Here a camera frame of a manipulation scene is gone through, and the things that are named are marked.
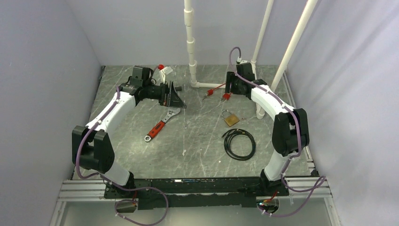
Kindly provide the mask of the brass padlock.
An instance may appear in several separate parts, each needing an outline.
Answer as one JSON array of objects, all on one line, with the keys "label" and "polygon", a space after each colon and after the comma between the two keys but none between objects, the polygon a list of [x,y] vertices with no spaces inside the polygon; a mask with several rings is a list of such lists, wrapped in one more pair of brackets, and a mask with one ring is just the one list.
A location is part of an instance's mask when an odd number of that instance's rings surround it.
[{"label": "brass padlock", "polygon": [[232,127],[240,121],[240,119],[235,114],[231,113],[228,110],[223,110],[221,112],[221,116],[223,117],[228,127]]}]

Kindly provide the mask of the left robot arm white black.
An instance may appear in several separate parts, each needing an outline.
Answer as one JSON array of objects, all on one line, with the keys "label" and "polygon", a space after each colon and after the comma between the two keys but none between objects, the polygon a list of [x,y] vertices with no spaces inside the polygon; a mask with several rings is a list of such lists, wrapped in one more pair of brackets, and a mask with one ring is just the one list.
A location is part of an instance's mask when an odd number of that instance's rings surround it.
[{"label": "left robot arm white black", "polygon": [[154,70],[134,66],[127,82],[116,86],[116,92],[108,105],[85,126],[72,131],[72,162],[80,179],[101,176],[124,198],[134,194],[134,174],[115,161],[111,134],[127,113],[145,99],[157,100],[160,106],[185,109],[186,103],[179,97],[173,82],[153,81]]}]

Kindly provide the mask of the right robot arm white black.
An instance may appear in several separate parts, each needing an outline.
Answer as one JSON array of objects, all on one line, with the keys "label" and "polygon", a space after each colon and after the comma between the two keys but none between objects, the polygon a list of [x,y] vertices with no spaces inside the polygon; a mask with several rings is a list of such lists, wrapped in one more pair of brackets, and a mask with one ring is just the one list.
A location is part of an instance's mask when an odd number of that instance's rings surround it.
[{"label": "right robot arm white black", "polygon": [[225,92],[244,95],[265,110],[273,119],[272,157],[261,171],[259,189],[271,195],[281,184],[289,161],[300,156],[309,144],[307,113],[294,108],[278,97],[262,79],[255,79],[250,63],[236,66],[236,71],[226,74]]}]

